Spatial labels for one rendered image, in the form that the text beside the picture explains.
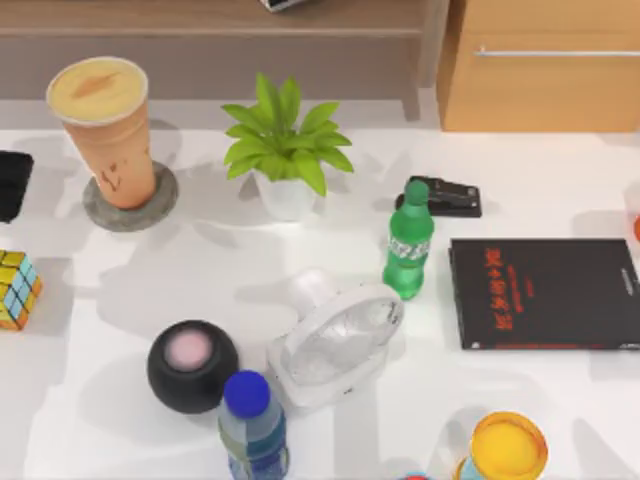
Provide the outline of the colourful puzzle cube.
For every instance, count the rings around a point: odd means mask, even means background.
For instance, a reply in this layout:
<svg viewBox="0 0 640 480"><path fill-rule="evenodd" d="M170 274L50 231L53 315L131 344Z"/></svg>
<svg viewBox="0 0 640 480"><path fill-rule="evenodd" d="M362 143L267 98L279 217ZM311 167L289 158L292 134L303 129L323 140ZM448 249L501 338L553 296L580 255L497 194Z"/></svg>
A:
<svg viewBox="0 0 640 480"><path fill-rule="evenodd" d="M0 329L22 330L41 290L41 278L29 257L0 249Z"/></svg>

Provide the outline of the white desk fan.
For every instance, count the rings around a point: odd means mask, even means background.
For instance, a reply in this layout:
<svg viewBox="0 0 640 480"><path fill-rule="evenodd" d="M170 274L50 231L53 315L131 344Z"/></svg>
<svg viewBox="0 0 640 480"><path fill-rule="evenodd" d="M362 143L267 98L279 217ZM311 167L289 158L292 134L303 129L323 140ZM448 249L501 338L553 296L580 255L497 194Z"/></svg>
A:
<svg viewBox="0 0 640 480"><path fill-rule="evenodd" d="M298 323L271 342L267 360L291 407L334 403L377 374L404 319L396 291L384 283L341 290L325 272L307 270L288 293Z"/></svg>

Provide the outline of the black round speaker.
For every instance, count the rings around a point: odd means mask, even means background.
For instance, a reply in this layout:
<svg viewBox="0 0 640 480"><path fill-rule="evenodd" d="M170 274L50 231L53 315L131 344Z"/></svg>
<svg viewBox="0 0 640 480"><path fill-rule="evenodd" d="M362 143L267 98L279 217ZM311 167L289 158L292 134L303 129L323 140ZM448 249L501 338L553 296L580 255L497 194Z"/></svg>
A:
<svg viewBox="0 0 640 480"><path fill-rule="evenodd" d="M183 320L162 331L146 365L156 398L189 415L217 408L225 382L238 370L239 354L231 337L204 320Z"/></svg>

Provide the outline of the orange and white cup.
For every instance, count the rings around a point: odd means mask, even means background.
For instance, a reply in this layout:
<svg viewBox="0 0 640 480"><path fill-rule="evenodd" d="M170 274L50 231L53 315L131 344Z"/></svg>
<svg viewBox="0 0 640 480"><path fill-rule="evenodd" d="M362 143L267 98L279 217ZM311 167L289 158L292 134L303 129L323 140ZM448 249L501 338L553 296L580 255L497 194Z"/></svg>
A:
<svg viewBox="0 0 640 480"><path fill-rule="evenodd" d="M640 180L625 189L624 200L632 238L640 245Z"/></svg>

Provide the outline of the black stapler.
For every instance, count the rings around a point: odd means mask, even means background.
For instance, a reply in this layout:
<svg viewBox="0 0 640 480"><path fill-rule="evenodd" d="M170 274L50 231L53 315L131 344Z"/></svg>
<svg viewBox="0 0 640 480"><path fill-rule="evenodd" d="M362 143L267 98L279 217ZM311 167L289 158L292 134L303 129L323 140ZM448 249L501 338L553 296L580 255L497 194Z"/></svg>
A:
<svg viewBox="0 0 640 480"><path fill-rule="evenodd" d="M480 190L476 186L423 175L413 175L408 179L408 183L411 181L420 181L428 186L427 208L434 217L480 218L482 216Z"/></svg>

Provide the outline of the black book with red lettering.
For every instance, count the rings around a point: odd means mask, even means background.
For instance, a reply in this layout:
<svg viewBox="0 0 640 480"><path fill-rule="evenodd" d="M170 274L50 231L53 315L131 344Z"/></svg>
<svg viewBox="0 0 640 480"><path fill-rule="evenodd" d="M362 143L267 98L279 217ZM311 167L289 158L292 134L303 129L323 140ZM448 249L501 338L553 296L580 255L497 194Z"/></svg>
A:
<svg viewBox="0 0 640 480"><path fill-rule="evenodd" d="M640 279L623 239L454 239L465 350L640 350Z"/></svg>

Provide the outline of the clear bottle with blue cap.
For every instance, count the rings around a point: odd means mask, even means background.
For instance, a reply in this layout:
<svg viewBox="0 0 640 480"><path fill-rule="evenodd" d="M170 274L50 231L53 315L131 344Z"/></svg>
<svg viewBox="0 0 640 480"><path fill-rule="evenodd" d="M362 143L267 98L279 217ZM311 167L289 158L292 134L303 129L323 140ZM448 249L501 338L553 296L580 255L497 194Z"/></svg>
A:
<svg viewBox="0 0 640 480"><path fill-rule="evenodd" d="M240 370L226 381L218 430L233 480L285 480L286 415L261 373Z"/></svg>

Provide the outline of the orange drink cup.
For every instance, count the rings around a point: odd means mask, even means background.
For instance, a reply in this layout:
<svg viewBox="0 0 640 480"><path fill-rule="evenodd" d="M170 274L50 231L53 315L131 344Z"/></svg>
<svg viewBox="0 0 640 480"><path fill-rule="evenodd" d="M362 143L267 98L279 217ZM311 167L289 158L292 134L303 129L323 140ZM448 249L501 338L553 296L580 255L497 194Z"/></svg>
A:
<svg viewBox="0 0 640 480"><path fill-rule="evenodd" d="M87 58L60 70L46 102L62 122L108 204L135 209L154 194L149 80L136 63Z"/></svg>

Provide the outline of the wooden open shelf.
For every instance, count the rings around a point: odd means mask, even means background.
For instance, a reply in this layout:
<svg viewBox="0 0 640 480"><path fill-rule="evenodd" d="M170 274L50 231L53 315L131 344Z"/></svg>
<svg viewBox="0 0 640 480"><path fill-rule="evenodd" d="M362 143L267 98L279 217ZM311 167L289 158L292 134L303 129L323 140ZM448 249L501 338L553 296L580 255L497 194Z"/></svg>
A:
<svg viewBox="0 0 640 480"><path fill-rule="evenodd" d="M191 111L252 96L257 73L296 78L308 100L397 100L419 114L449 0L0 0L0 108L43 109L63 67L118 56L148 74L151 98Z"/></svg>

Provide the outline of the yellow-topped can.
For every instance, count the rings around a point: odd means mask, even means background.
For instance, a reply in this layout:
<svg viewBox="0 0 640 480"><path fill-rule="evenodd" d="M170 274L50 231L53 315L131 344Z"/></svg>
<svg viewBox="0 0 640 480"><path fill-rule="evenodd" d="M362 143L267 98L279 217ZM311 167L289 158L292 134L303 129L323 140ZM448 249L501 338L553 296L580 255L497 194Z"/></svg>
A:
<svg viewBox="0 0 640 480"><path fill-rule="evenodd" d="M474 428L469 454L452 480L538 480L548 460L540 429L527 417L497 411Z"/></svg>

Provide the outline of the wooden cupboard drawer front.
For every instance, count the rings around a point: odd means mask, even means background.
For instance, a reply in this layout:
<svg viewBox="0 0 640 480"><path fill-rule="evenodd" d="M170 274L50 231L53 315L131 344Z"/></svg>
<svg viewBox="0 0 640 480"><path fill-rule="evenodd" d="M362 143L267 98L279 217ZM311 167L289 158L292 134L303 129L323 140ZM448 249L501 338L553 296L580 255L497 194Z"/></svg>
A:
<svg viewBox="0 0 640 480"><path fill-rule="evenodd" d="M436 81L449 132L640 129L640 58L484 58L488 50L640 51L640 0L450 0Z"/></svg>

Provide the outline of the grey round coaster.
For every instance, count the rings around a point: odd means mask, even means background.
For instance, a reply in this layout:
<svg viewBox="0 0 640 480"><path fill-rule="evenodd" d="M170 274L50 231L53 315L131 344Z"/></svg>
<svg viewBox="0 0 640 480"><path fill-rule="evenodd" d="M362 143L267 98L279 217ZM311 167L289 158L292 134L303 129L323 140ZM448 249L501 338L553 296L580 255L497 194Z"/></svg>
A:
<svg viewBox="0 0 640 480"><path fill-rule="evenodd" d="M119 209L109 204L102 196L97 182L91 179L86 185L82 205L87 216L99 227L116 233L145 230L166 218L176 205L179 186L177 179L166 165L152 161L156 180L153 196L135 209Z"/></svg>

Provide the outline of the green bottle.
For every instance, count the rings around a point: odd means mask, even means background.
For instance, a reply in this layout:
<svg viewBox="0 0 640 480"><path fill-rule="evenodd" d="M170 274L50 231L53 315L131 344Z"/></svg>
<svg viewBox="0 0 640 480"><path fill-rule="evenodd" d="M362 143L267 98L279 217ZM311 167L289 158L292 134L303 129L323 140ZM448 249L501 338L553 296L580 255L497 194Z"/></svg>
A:
<svg viewBox="0 0 640 480"><path fill-rule="evenodd" d="M402 205L389 222L383 281L403 300L414 298L424 281L424 267L435 230L428 198L428 185L420 180L411 180L405 186Z"/></svg>

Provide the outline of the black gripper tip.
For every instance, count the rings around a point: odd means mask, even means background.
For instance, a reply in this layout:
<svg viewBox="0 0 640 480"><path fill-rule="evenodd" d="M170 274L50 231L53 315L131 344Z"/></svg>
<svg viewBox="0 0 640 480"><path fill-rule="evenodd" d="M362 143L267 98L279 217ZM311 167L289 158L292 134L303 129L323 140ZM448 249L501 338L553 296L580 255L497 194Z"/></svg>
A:
<svg viewBox="0 0 640 480"><path fill-rule="evenodd" d="M28 153L0 150L0 222L11 223L19 215L33 165Z"/></svg>

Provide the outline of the green plant in white pot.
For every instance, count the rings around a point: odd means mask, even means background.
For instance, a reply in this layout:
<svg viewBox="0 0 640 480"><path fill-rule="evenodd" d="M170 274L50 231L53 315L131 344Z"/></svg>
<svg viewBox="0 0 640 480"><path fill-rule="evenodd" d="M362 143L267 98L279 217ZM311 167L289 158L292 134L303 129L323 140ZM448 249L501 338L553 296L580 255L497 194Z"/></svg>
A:
<svg viewBox="0 0 640 480"><path fill-rule="evenodd" d="M333 120L340 103L321 102L300 118L295 78L276 85L263 73L256 75L255 95L251 106L222 106L235 120L226 131L233 140L224 156L226 176L232 180L251 173L267 213L281 222L300 221L327 195L325 164L354 171L342 151L352 142Z"/></svg>

